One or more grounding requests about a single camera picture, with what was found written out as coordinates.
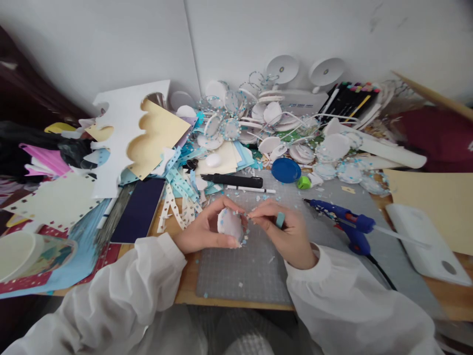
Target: white sleeve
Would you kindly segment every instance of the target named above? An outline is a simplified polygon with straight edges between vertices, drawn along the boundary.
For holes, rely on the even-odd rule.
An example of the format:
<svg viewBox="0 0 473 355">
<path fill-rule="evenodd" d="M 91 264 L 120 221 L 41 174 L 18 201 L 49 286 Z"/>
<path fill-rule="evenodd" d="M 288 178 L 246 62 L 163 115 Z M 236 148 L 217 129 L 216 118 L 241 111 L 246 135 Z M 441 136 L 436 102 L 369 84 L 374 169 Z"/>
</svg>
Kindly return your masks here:
<svg viewBox="0 0 473 355">
<path fill-rule="evenodd" d="M 102 353 L 143 332 L 174 303 L 186 260 L 169 234 L 140 238 L 135 248 L 75 287 L 4 354 Z"/>
<path fill-rule="evenodd" d="M 285 264 L 297 314 L 326 354 L 443 354 L 419 306 L 386 290 L 354 256 L 317 248 L 312 269 Z"/>
</svg>

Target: colored marker set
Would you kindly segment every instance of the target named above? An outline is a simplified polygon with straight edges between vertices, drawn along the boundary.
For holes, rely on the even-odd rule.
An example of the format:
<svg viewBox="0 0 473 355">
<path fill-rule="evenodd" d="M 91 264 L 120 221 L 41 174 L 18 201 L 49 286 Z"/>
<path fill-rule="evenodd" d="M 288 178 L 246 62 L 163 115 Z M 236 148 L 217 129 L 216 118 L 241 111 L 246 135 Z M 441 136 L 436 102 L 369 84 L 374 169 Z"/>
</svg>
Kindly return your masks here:
<svg viewBox="0 0 473 355">
<path fill-rule="evenodd" d="M 375 102 L 381 90 L 370 82 L 366 84 L 344 81 L 328 92 L 329 98 L 319 113 L 327 113 L 348 117 L 360 117 Z M 322 117 L 322 123 L 330 120 L 330 117 Z"/>
</svg>

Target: gray cutting mat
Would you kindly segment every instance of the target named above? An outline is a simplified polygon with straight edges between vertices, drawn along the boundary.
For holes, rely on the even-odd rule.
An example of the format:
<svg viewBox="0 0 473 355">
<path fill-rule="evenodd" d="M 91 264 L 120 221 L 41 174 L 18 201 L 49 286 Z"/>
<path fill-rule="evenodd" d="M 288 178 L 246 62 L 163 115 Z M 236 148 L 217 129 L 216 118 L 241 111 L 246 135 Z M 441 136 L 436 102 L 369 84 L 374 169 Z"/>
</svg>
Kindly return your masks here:
<svg viewBox="0 0 473 355">
<path fill-rule="evenodd" d="M 299 190 L 295 183 L 278 182 L 268 170 L 257 172 L 256 175 L 263 178 L 264 188 L 276 190 L 275 195 L 266 194 L 267 196 L 273 199 L 281 197 L 279 203 L 291 209 L 298 209 L 304 214 L 312 242 L 354 255 L 348 249 L 347 236 L 334 228 L 333 222 L 328 218 L 316 216 L 314 210 L 302 198 L 324 200 L 343 206 L 355 214 L 373 218 L 381 227 L 389 228 L 370 194 L 360 185 L 349 185 L 334 179 L 320 186 L 324 191 L 318 191 L 316 188 Z M 356 193 L 346 192 L 342 190 L 342 186 L 348 186 Z M 263 193 L 259 192 L 226 189 L 224 193 L 247 211 L 263 201 Z M 256 201 L 256 196 L 261 197 L 259 202 Z M 211 199 L 218 197 L 218 194 L 214 194 Z M 203 297 L 206 294 L 210 298 L 292 304 L 286 287 L 287 272 L 282 257 L 260 227 L 250 223 L 249 228 L 248 241 L 242 248 L 212 248 L 202 251 L 197 296 Z M 373 257 L 398 291 L 421 306 L 430 316 L 444 318 L 439 303 L 422 277 L 411 266 L 401 243 L 376 230 L 369 233 L 367 239 Z M 382 284 L 386 284 L 378 270 L 365 257 L 358 258 Z"/>
</svg>

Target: white plastic container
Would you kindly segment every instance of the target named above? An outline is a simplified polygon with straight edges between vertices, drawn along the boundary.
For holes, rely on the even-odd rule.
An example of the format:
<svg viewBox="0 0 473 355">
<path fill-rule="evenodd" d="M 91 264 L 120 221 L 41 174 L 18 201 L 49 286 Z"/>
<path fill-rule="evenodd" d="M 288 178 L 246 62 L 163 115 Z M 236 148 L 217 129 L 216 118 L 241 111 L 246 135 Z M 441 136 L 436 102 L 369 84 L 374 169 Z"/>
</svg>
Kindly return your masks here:
<svg viewBox="0 0 473 355">
<path fill-rule="evenodd" d="M 77 252 L 77 242 L 17 231 L 0 238 L 0 282 L 53 271 Z"/>
</svg>

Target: red patterned paper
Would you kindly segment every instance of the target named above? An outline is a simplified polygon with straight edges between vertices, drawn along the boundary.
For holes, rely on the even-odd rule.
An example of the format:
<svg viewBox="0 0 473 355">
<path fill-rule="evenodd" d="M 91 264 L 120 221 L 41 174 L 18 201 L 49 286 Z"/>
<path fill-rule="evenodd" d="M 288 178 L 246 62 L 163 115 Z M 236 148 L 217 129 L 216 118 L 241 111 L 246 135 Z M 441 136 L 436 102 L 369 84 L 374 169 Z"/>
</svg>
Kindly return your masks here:
<svg viewBox="0 0 473 355">
<path fill-rule="evenodd" d="M 113 264 L 115 261 L 117 261 L 118 253 L 120 252 L 120 247 L 121 244 L 109 244 L 108 246 L 105 246 L 92 273 L 76 284 L 86 284 L 87 282 L 92 281 L 98 270 L 107 266 L 108 264 Z"/>
<path fill-rule="evenodd" d="M 17 224 L 16 226 L 9 228 L 7 234 L 22 230 L 28 222 L 29 221 L 22 222 L 20 224 Z M 46 225 L 39 230 L 39 234 L 65 239 L 68 237 L 67 232 L 61 232 Z M 117 261 L 119 251 L 120 244 L 110 244 L 108 247 L 105 247 L 92 273 L 77 284 L 85 284 L 87 282 L 90 282 L 94 278 L 94 275 L 97 273 L 98 270 L 100 270 L 102 267 L 107 266 L 108 264 Z M 21 289 L 42 286 L 48 282 L 49 278 L 51 277 L 51 273 L 52 272 L 47 272 L 44 274 L 28 276 L 21 279 L 0 283 L 0 293 L 13 292 Z"/>
</svg>

